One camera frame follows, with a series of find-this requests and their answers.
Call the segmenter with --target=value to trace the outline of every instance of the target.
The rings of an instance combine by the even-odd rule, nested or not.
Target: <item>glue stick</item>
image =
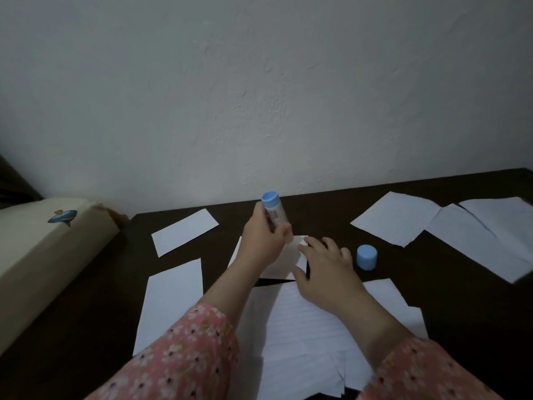
[[[263,201],[263,206],[268,213],[270,221],[274,227],[279,227],[283,223],[288,223],[287,215],[283,210],[279,195],[276,191],[270,191],[263,194],[261,200]],[[285,236],[285,244],[290,244],[294,240],[294,235],[292,231]]]

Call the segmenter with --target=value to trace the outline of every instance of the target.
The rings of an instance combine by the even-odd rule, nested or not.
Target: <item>hand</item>
[[[339,249],[330,238],[324,237],[322,244],[314,237],[305,237],[309,246],[299,244],[311,270],[309,280],[298,267],[293,275],[303,298],[319,308],[337,314],[343,306],[366,293],[363,283],[353,270],[352,255],[347,248]]]
[[[235,262],[250,263],[263,271],[277,260],[285,246],[285,235],[290,231],[290,224],[284,223],[271,232],[263,202],[257,202],[254,214],[244,226]]]

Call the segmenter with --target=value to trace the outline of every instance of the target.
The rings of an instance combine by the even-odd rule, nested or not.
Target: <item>blue cap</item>
[[[261,197],[261,200],[263,201],[263,206],[266,209],[275,208],[281,203],[279,200],[279,195],[276,191],[266,192]]]
[[[371,245],[363,244],[357,249],[357,265],[365,271],[376,268],[377,250]]]

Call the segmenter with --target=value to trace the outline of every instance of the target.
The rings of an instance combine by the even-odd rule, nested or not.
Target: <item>textured wall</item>
[[[533,165],[531,0],[0,0],[0,153],[129,214]]]

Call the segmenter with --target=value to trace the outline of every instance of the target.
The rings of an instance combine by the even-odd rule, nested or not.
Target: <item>pink floral sleeve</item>
[[[226,316],[197,304],[87,399],[225,399],[238,352]]]
[[[358,400],[502,400],[436,342],[408,338],[384,360]]]

